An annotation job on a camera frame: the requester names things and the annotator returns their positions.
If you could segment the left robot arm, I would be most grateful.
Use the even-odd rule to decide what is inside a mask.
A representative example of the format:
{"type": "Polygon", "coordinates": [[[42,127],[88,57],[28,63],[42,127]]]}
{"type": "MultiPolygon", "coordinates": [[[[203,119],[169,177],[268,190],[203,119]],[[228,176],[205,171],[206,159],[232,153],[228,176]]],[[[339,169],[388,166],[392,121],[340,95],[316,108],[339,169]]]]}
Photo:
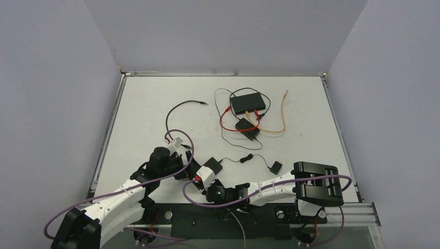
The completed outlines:
{"type": "Polygon", "coordinates": [[[151,222],[155,216],[154,201],[149,194],[161,180],[183,179],[194,157],[185,147],[157,147],[148,161],[114,192],[96,196],[96,203],[79,209],[68,209],[51,248],[101,248],[128,225],[151,222]]]}

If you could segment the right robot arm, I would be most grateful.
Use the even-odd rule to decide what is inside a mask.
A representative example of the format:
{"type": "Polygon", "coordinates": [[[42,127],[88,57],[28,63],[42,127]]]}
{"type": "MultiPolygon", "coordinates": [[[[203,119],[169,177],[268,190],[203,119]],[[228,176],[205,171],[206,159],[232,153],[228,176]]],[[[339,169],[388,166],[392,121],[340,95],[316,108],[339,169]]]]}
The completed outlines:
{"type": "Polygon", "coordinates": [[[262,182],[251,182],[232,188],[224,187],[218,180],[203,190],[207,202],[230,205],[248,212],[286,198],[294,198],[293,216],[300,222],[316,216],[322,207],[342,206],[343,190],[337,167],[312,162],[295,162],[293,169],[281,176],[262,182]]]}

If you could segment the ribbed black network switch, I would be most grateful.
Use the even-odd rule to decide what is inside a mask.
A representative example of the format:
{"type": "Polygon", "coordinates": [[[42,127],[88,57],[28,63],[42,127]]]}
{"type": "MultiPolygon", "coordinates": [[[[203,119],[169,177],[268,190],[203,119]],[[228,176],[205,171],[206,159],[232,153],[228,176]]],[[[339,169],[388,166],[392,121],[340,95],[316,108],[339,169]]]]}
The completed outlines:
{"type": "MultiPolygon", "coordinates": [[[[222,165],[221,165],[221,164],[220,164],[215,158],[213,158],[213,157],[211,157],[211,158],[210,158],[207,162],[205,162],[203,165],[200,165],[200,168],[201,168],[202,166],[208,167],[208,168],[210,168],[211,170],[213,170],[214,173],[215,173],[215,175],[216,175],[216,177],[217,177],[217,174],[223,169],[223,166],[222,166],[222,165]]],[[[219,185],[222,185],[222,186],[223,186],[223,184],[220,182],[220,180],[219,180],[218,178],[215,180],[215,182],[214,182],[213,184],[219,184],[219,185]]],[[[204,191],[204,190],[203,190],[203,187],[201,186],[201,183],[197,183],[197,182],[195,181],[194,185],[198,188],[199,191],[204,191]]]]}

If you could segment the small black wall plug adapter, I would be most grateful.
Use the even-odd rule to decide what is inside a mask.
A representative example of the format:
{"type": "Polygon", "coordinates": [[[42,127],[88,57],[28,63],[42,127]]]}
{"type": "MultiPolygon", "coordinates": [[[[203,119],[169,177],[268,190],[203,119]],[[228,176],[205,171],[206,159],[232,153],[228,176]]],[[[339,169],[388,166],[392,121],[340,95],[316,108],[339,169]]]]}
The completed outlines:
{"type": "Polygon", "coordinates": [[[274,174],[274,175],[278,175],[278,173],[280,172],[281,168],[282,168],[283,164],[275,161],[273,163],[273,165],[269,168],[269,171],[274,174]]]}

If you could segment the black Mercury switch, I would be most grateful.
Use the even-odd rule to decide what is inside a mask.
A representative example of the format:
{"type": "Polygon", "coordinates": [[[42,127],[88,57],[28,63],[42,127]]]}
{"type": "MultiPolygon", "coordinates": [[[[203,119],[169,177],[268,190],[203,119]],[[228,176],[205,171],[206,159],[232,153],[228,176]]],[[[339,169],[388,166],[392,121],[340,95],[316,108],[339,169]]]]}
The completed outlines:
{"type": "Polygon", "coordinates": [[[246,111],[264,110],[266,108],[266,104],[260,93],[232,96],[230,98],[230,105],[235,115],[245,114],[246,111]]]}

